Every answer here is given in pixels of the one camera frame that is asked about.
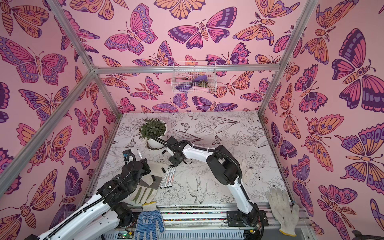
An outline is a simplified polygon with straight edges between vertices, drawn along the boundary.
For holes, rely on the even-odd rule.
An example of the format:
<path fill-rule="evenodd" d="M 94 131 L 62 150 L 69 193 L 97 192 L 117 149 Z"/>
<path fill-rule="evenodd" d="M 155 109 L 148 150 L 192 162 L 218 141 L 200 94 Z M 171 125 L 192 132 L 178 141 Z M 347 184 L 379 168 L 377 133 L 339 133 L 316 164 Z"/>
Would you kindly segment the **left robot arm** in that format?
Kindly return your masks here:
<path fill-rule="evenodd" d="M 61 223 L 39 236 L 27 240 L 95 239 L 120 226 L 129 226 L 134 214 L 123 202 L 132 194 L 143 176 L 151 173 L 148 160 L 123 165 L 120 175 L 105 183 L 91 199 Z"/>

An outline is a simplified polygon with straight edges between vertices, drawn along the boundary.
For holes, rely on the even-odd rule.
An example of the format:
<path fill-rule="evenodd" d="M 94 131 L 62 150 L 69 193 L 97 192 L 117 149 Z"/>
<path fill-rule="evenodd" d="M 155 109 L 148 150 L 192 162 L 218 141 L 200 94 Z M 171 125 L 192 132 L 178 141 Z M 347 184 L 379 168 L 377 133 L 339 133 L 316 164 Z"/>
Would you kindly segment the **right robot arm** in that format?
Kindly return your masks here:
<path fill-rule="evenodd" d="M 230 227 L 248 227 L 261 232 L 269 225 L 265 211 L 260 210 L 249 198 L 243 187 L 241 166 L 226 147 L 219 145 L 216 148 L 206 148 L 187 140 L 178 141 L 173 137 L 166 141 L 152 139 L 165 147 L 164 151 L 171 155 L 169 161 L 175 167 L 186 159 L 204 162 L 216 180 L 228 187 L 237 204 L 237 210 L 228 211 L 225 217 Z"/>

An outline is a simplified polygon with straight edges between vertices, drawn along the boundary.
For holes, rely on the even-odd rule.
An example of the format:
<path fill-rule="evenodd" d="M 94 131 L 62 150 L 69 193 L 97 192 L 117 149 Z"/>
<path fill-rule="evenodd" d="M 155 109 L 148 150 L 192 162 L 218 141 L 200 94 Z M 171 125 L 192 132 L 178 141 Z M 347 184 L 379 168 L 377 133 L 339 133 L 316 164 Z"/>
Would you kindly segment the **grey white work glove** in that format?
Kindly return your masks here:
<path fill-rule="evenodd" d="M 162 168 L 168 169 L 166 164 L 155 161 L 149 161 L 149 167 L 151 173 L 142 177 L 137 189 L 129 196 L 129 201 L 133 205 L 144 205 L 153 201 L 165 175 Z"/>

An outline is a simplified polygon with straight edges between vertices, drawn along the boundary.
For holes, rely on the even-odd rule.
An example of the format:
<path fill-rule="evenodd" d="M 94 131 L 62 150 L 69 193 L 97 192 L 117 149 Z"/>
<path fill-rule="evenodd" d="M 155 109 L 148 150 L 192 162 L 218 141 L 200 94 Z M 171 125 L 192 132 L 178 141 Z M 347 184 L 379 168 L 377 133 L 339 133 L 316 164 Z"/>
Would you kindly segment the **green potted plant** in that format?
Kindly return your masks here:
<path fill-rule="evenodd" d="M 141 138 L 145 140 L 164 136 L 166 130 L 166 123 L 157 118 L 145 119 L 144 124 L 139 128 Z"/>

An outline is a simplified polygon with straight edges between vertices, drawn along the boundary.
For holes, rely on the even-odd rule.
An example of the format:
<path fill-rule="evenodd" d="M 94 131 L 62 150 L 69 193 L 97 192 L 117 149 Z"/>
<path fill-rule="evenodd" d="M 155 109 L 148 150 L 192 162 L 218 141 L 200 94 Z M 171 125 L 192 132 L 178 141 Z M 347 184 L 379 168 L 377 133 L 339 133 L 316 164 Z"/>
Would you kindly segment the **blue dotted glove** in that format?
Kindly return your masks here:
<path fill-rule="evenodd" d="M 162 213 L 157 209 L 157 202 L 143 205 L 143 211 L 139 214 L 134 240 L 157 240 L 158 232 L 165 231 Z"/>

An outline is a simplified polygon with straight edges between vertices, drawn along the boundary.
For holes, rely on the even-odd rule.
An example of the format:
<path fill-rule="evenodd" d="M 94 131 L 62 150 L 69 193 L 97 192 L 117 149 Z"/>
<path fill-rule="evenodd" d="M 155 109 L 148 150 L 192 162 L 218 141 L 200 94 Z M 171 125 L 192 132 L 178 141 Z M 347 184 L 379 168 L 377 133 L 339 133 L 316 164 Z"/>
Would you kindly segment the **white knit glove on table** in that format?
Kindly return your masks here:
<path fill-rule="evenodd" d="M 246 184 L 249 182 L 249 180 L 251 180 L 254 177 L 254 168 L 248 166 L 246 160 L 242 160 L 241 170 L 243 173 L 242 182 Z"/>

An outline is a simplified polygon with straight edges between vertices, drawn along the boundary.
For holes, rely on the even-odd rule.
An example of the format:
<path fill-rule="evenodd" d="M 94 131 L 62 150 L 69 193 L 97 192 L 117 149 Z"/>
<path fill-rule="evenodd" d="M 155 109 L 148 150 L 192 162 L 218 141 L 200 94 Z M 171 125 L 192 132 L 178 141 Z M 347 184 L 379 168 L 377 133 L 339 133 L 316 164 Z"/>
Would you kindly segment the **white knit glove right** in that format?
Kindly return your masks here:
<path fill-rule="evenodd" d="M 296 237 L 295 228 L 299 221 L 300 207 L 294 204 L 290 207 L 290 197 L 286 190 L 272 188 L 266 192 L 274 218 L 280 223 L 279 231 L 286 236 Z"/>

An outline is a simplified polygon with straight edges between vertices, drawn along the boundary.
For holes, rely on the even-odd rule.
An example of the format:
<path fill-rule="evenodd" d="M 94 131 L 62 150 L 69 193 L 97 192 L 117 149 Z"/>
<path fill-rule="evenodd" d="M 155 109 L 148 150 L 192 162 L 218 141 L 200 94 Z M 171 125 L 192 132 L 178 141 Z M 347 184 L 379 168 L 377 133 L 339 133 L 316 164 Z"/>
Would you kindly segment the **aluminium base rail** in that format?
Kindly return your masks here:
<path fill-rule="evenodd" d="M 258 203 L 264 211 L 268 225 L 264 227 L 262 240 L 318 240 L 309 217 L 300 209 L 299 221 L 295 228 L 297 237 L 284 236 L 280 223 L 273 217 L 268 203 Z M 135 220 L 128 227 L 114 227 L 112 213 L 102 214 L 82 230 L 73 240 L 133 240 L 136 222 L 142 207 L 130 206 Z M 165 231 L 158 233 L 158 240 L 241 240 L 246 239 L 252 227 L 241 225 L 240 220 L 230 220 L 236 204 L 157 206 L 162 213 Z"/>

